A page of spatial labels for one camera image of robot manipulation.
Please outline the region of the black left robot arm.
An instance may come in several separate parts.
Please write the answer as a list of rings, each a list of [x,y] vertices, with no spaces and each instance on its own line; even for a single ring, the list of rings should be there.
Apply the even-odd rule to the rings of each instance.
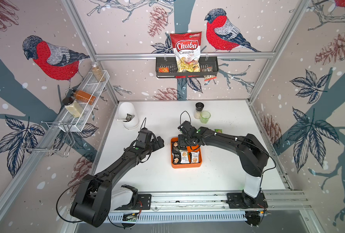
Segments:
[[[96,175],[86,175],[77,184],[70,215],[94,227],[102,225],[111,211],[113,185],[147,155],[164,147],[164,140],[160,136],[152,134],[152,137],[150,140],[135,140],[107,169]]]

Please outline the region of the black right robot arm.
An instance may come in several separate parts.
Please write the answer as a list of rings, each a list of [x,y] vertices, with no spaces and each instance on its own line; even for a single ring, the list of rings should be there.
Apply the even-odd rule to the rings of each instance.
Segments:
[[[206,127],[196,129],[185,121],[178,127],[181,134],[179,141],[184,146],[212,146],[236,154],[246,172],[245,185],[241,193],[244,205],[254,204],[260,195],[261,183],[269,154],[259,140],[252,134],[231,136]]]

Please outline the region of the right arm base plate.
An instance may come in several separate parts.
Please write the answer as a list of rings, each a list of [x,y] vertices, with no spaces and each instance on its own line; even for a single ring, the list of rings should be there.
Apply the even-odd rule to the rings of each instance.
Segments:
[[[235,192],[226,194],[227,201],[230,209],[267,209],[268,203],[262,192],[256,198],[245,194],[244,192]]]

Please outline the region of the green translucent cup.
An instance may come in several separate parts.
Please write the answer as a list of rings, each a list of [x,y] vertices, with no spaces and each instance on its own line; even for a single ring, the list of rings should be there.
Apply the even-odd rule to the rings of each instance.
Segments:
[[[200,114],[200,122],[207,124],[211,118],[211,113],[208,111],[202,111]]]

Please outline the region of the black cookie packet lower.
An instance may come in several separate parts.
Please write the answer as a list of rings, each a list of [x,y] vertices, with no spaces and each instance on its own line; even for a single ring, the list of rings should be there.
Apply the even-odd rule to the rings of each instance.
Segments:
[[[174,165],[180,164],[181,163],[181,154],[180,153],[173,153],[173,159],[172,159],[172,163]]]

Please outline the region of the black cookie packet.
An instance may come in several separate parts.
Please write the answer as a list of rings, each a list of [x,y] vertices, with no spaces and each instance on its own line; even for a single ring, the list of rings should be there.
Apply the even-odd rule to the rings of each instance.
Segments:
[[[178,153],[180,151],[178,141],[172,142],[171,145],[172,145],[172,150],[171,151],[173,153]]]
[[[181,163],[181,154],[180,153],[173,153],[173,159],[172,159],[172,163],[174,165],[180,164]]]

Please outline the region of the black cap spice shaker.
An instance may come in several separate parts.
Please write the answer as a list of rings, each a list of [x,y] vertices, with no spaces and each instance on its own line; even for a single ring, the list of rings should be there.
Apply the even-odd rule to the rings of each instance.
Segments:
[[[200,119],[201,118],[201,112],[203,111],[204,104],[201,102],[198,102],[195,104],[195,112],[194,112],[194,118]]]

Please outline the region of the black cookie packet upper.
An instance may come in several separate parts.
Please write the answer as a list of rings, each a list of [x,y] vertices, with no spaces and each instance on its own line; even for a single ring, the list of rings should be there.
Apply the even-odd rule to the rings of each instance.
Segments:
[[[171,145],[172,145],[172,150],[171,151],[173,153],[178,153],[180,151],[178,141],[172,142]]]

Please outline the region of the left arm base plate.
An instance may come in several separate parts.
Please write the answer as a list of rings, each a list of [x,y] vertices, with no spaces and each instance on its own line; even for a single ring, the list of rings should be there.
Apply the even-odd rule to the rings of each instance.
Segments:
[[[138,194],[137,198],[132,197],[131,202],[120,207],[120,210],[150,210],[151,194]]]

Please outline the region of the white cookie packet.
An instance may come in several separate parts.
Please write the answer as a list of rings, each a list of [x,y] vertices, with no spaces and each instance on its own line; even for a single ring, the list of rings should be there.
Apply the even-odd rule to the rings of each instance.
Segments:
[[[199,159],[200,153],[199,152],[192,151],[190,153],[190,155],[191,155],[191,163],[192,164],[196,164],[196,163],[200,162],[200,159]]]
[[[181,163],[180,164],[189,164],[189,152],[188,151],[181,151]]]

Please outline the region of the glass jar of grains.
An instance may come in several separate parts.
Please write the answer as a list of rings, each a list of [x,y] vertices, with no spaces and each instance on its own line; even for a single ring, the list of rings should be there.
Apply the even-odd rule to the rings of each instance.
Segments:
[[[106,80],[105,76],[104,76],[104,72],[101,69],[101,66],[99,65],[98,62],[93,62],[91,64],[92,66],[92,73],[95,76],[96,80],[98,82],[104,82]]]

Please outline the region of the black lid cream jar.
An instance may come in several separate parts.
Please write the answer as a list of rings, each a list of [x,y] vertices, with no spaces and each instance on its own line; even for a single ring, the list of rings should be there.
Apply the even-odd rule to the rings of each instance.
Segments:
[[[79,118],[82,115],[82,106],[72,97],[66,97],[62,100],[64,107],[74,117]]]

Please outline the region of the orange storage box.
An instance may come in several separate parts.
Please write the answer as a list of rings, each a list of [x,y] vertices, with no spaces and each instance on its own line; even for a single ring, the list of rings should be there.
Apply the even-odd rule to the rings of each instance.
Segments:
[[[171,166],[174,169],[198,168],[202,165],[200,146],[182,146],[177,137],[170,141]]]

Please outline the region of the orange sauce bottle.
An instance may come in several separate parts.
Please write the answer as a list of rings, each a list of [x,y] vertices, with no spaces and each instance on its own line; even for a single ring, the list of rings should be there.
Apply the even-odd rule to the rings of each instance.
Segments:
[[[96,100],[96,96],[94,96],[93,94],[87,93],[83,90],[76,90],[74,93],[72,93],[72,96],[77,102],[87,103],[89,105],[93,105]]]

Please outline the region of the red Chuba cassava chips bag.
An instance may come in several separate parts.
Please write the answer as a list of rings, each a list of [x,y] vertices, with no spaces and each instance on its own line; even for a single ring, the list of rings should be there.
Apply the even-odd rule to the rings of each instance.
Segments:
[[[170,34],[177,72],[200,72],[202,33]]]

